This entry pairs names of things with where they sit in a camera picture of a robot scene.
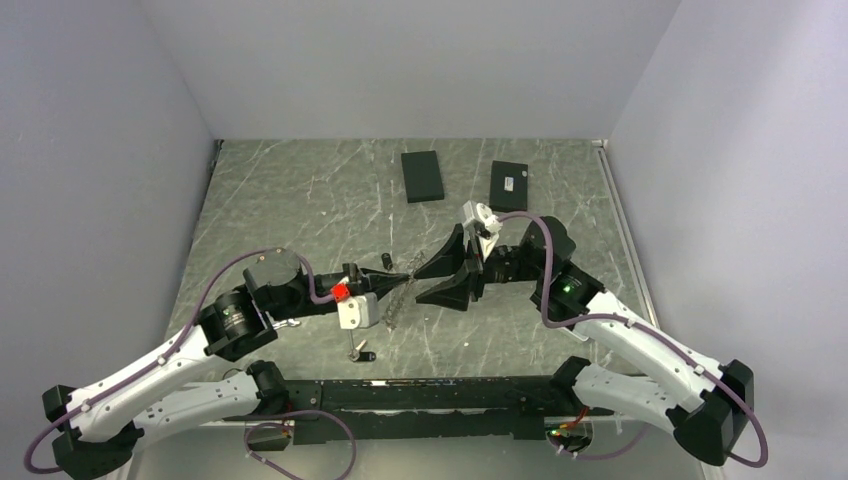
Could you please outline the black head key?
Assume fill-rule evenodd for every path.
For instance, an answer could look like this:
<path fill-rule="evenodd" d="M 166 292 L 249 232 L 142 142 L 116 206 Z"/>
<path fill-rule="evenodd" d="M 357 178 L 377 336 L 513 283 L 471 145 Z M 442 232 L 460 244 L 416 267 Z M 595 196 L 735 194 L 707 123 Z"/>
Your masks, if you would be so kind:
<path fill-rule="evenodd" d="M 353 345 L 348 353 L 348 358 L 354 363 L 374 362 L 377 358 L 377 355 L 373 351 L 366 351 L 366 345 L 366 340 L 362 340 L 358 344 Z"/>
<path fill-rule="evenodd" d="M 390 253 L 385 252 L 381 254 L 381 261 L 383 268 L 387 271 L 391 271 L 394 269 L 394 262 Z"/>

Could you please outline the numbered metal key ring disc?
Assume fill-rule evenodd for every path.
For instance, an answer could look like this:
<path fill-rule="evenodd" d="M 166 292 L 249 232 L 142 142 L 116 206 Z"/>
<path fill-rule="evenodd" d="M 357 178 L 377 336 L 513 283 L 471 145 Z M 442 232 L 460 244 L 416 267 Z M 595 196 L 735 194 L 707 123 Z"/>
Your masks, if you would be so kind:
<path fill-rule="evenodd" d="M 394 289 L 389 295 L 389 304 L 384 311 L 382 320 L 389 332 L 392 332 L 397 327 L 398 317 L 403 309 L 407 297 L 416 282 L 414 272 L 420 268 L 426 261 L 426 255 L 423 250 L 419 250 L 411 260 L 404 266 L 404 273 L 410 275 L 410 279 L 403 285 Z"/>

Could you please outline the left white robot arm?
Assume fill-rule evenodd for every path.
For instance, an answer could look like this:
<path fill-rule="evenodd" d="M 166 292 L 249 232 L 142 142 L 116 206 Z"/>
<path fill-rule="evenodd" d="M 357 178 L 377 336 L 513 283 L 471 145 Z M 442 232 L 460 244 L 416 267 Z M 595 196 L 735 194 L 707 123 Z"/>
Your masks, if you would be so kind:
<path fill-rule="evenodd" d="M 218 382 L 201 375 L 275 341 L 284 320 L 336 313 L 345 329 L 370 327 L 379 301 L 408 281 L 404 273 L 355 264 L 318 275 L 285 248 L 255 250 L 247 259 L 241 285 L 216 298 L 203 294 L 188 323 L 149 353 L 88 386 L 58 385 L 43 394 L 55 472 L 97 479 L 203 423 L 287 414 L 291 394 L 271 361 Z"/>

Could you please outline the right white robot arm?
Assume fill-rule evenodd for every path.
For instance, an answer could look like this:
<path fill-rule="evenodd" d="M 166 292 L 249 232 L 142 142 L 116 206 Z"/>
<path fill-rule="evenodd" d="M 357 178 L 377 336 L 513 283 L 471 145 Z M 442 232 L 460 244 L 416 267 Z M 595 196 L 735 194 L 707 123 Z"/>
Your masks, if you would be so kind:
<path fill-rule="evenodd" d="M 737 442 L 752 428 L 759 455 L 750 466 L 767 464 L 768 440 L 754 411 L 748 365 L 701 354 L 642 319 L 572 262 L 575 243 L 560 220 L 530 216 L 515 246 L 499 243 L 501 226 L 500 219 L 456 225 L 441 249 L 415 270 L 416 279 L 433 281 L 418 302 L 464 311 L 488 284 L 533 282 L 531 299 L 544 326 L 599 343 L 638 371 L 617 374 L 572 357 L 551 378 L 557 411 L 622 413 L 669 433 L 687 453 L 714 466 L 733 460 Z"/>

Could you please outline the black yellow screwdriver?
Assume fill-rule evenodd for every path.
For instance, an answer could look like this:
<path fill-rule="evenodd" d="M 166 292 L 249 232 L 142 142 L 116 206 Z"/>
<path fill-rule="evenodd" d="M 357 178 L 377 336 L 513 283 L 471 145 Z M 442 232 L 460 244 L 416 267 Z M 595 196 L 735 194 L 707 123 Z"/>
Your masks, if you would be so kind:
<path fill-rule="evenodd" d="M 349 340 L 349 350 L 347 356 L 351 361 L 356 361 L 358 359 L 359 353 L 356 347 L 354 332 L 352 330 L 348 330 L 347 334 Z"/>

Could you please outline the lower silver wrench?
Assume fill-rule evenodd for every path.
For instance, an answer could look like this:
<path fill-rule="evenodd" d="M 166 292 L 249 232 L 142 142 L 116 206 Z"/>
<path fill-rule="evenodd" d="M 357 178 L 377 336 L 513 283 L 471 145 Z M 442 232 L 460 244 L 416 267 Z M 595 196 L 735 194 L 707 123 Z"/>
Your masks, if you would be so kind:
<path fill-rule="evenodd" d="M 274 329 L 297 328 L 301 325 L 301 321 L 297 319 L 273 320 L 271 325 Z"/>

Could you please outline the plain black box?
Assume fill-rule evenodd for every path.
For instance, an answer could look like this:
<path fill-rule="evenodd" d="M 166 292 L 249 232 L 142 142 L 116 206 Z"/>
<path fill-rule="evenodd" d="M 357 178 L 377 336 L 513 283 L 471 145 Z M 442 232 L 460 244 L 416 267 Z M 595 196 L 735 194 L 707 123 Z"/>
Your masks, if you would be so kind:
<path fill-rule="evenodd" d="M 440 164 L 435 150 L 402 153 L 401 167 L 408 203 L 445 199 Z"/>

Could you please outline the black box with label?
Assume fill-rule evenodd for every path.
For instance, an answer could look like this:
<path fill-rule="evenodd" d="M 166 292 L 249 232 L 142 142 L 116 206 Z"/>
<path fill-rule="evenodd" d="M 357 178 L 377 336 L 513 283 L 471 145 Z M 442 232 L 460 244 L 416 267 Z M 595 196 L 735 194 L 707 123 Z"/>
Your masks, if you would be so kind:
<path fill-rule="evenodd" d="M 491 165 L 489 207 L 496 212 L 527 211 L 529 204 L 529 166 L 493 161 Z"/>

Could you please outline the clear plastic card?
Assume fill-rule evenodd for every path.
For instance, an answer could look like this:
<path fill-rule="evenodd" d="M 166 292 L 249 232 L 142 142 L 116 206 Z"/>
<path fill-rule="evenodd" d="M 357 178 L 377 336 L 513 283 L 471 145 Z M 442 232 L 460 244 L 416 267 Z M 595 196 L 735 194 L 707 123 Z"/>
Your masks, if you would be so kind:
<path fill-rule="evenodd" d="M 569 325 L 563 328 L 563 330 L 570 334 L 574 339 L 579 342 L 586 342 L 589 340 L 589 337 L 585 335 L 583 331 L 583 322 L 579 322 L 573 325 Z"/>

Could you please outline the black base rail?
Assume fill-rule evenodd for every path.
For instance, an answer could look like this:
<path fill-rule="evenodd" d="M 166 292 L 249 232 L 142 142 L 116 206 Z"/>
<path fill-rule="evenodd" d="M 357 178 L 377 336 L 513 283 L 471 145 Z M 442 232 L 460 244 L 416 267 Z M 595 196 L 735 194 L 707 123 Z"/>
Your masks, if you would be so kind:
<path fill-rule="evenodd" d="M 542 440 L 583 413 L 572 393 L 544 375 L 389 380 L 288 380 L 280 400 L 246 414 L 252 421 L 294 416 L 296 445 L 357 440 L 508 436 Z"/>

